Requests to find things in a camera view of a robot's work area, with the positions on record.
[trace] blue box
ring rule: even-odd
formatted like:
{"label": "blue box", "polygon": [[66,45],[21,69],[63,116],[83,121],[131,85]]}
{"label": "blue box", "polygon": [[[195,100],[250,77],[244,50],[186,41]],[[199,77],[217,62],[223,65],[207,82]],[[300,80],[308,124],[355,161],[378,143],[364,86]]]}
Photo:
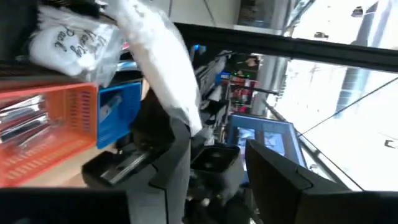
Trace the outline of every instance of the blue box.
{"label": "blue box", "polygon": [[[141,105],[141,82],[128,83],[99,90],[97,148],[103,149],[130,133],[129,125],[136,118]],[[113,102],[101,120],[101,107]]]}

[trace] black panel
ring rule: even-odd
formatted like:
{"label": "black panel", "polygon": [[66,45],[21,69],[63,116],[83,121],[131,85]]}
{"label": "black panel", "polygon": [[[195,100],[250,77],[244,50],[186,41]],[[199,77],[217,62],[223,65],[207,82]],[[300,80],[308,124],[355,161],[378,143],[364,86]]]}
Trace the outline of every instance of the black panel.
{"label": "black panel", "polygon": [[398,51],[293,39],[240,30],[175,24],[188,44],[201,44],[242,53],[276,55],[316,62],[398,72]]}

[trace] white plastic bag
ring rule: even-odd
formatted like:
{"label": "white plastic bag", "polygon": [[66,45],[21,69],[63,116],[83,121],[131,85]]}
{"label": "white plastic bag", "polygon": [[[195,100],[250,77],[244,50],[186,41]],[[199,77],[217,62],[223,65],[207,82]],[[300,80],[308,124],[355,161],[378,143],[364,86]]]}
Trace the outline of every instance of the white plastic bag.
{"label": "white plastic bag", "polygon": [[68,9],[39,6],[39,30],[29,46],[29,59],[86,82],[107,87],[116,73],[123,34]]}
{"label": "white plastic bag", "polygon": [[188,51],[164,13],[140,0],[119,0],[115,15],[164,110],[189,125],[191,135],[201,130],[200,94]]}

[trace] orange basket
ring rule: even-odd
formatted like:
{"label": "orange basket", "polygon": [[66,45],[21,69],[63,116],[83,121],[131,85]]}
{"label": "orange basket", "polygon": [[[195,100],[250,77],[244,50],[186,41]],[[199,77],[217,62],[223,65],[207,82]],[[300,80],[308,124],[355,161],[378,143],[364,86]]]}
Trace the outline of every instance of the orange basket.
{"label": "orange basket", "polygon": [[26,150],[0,145],[0,187],[12,187],[96,144],[97,88],[90,83],[0,91],[0,100],[43,94],[51,120],[63,125]]}

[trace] metal frame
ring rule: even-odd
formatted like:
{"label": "metal frame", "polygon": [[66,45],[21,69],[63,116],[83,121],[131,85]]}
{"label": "metal frame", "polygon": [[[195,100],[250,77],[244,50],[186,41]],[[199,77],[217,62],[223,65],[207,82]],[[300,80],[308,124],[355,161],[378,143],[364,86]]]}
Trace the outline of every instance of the metal frame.
{"label": "metal frame", "polygon": [[398,72],[398,51],[175,23],[187,45]]}

